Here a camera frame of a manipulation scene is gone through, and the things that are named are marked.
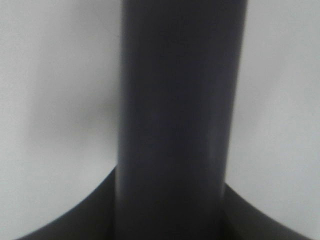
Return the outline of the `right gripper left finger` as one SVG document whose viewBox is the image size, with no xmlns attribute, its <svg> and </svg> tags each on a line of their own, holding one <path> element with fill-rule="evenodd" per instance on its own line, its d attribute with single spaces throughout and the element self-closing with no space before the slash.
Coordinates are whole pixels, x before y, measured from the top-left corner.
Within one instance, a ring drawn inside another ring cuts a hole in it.
<svg viewBox="0 0 320 240">
<path fill-rule="evenodd" d="M 84 200 L 22 240 L 113 240 L 115 172 Z"/>
</svg>

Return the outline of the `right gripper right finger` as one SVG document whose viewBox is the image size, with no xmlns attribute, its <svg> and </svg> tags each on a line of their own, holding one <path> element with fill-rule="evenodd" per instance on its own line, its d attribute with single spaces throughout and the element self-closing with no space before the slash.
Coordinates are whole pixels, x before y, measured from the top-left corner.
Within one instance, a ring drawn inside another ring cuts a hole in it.
<svg viewBox="0 0 320 240">
<path fill-rule="evenodd" d="M 244 200 L 225 185 L 222 209 L 223 240 L 305 240 Z"/>
</svg>

